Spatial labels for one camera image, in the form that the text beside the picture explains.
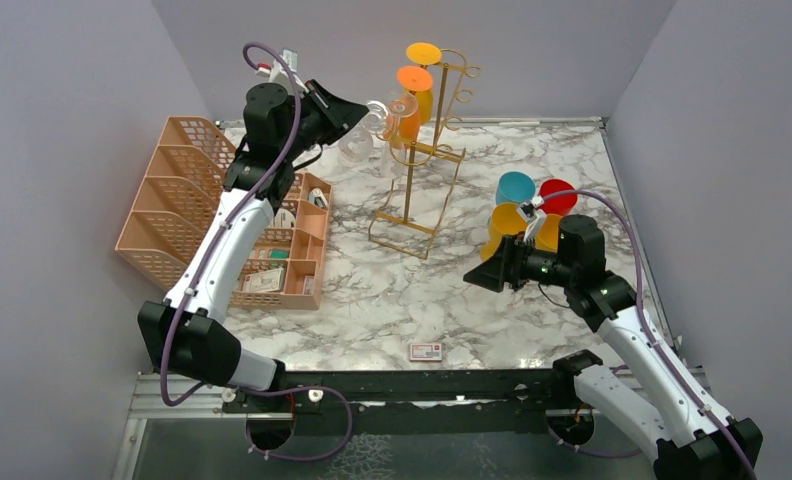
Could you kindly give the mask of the blue wine glass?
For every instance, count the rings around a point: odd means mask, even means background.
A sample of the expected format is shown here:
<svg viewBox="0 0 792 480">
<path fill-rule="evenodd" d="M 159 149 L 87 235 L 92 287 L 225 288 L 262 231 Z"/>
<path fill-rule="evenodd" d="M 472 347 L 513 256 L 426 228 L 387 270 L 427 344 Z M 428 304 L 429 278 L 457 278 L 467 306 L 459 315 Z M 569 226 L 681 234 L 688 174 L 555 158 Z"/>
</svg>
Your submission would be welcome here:
<svg viewBox="0 0 792 480">
<path fill-rule="evenodd" d="M 531 200 L 536 195 L 534 180 L 527 174 L 519 171 L 509 171 L 502 174 L 497 182 L 495 203 L 520 204 Z"/>
</svg>

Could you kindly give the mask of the red wine glass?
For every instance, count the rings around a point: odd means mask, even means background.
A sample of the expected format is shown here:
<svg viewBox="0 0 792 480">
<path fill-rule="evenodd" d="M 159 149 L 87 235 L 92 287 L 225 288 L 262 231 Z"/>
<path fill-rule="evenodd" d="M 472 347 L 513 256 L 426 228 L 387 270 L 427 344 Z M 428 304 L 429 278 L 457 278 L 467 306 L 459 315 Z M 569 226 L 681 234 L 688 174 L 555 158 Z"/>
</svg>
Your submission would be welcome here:
<svg viewBox="0 0 792 480">
<path fill-rule="evenodd" d="M 543 199 L 541 210 L 546 214 L 568 215 L 578 201 L 574 190 L 571 184 L 562 179 L 545 180 L 538 189 L 538 195 Z"/>
</svg>

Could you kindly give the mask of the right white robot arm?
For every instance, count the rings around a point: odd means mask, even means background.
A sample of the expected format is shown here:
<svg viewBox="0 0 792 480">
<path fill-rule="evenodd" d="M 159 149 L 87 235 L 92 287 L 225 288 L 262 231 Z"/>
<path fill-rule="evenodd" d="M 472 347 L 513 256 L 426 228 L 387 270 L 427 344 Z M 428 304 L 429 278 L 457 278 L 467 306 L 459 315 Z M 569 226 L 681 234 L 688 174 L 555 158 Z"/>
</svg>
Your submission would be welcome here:
<svg viewBox="0 0 792 480">
<path fill-rule="evenodd" d="M 605 238 L 584 215 L 564 217 L 556 252 L 506 235 L 496 252 L 463 277 L 500 292 L 528 282 L 563 289 L 569 308 L 617 353 L 640 384 L 636 392 L 588 352 L 553 364 L 551 398 L 594 407 L 651 462 L 659 479 L 753 479 L 763 435 L 736 419 L 695 379 L 659 333 L 632 286 L 606 268 Z"/>
</svg>

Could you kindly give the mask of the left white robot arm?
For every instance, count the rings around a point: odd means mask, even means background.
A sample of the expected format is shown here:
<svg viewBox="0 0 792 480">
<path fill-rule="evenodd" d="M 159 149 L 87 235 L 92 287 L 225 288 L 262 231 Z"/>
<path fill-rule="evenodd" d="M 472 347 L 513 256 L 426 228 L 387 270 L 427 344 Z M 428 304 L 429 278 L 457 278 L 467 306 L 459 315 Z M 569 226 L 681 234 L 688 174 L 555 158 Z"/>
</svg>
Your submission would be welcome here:
<svg viewBox="0 0 792 480">
<path fill-rule="evenodd" d="M 164 300 L 145 302 L 137 315 L 156 368 L 204 384 L 247 388 L 262 410 L 282 405 L 283 363 L 245 349 L 222 323 L 251 250 L 292 186 L 296 158 L 337 142 L 368 112 L 365 104 L 341 99 L 315 80 L 302 89 L 265 82 L 248 90 L 245 134 L 226 170 L 214 219 Z"/>
</svg>

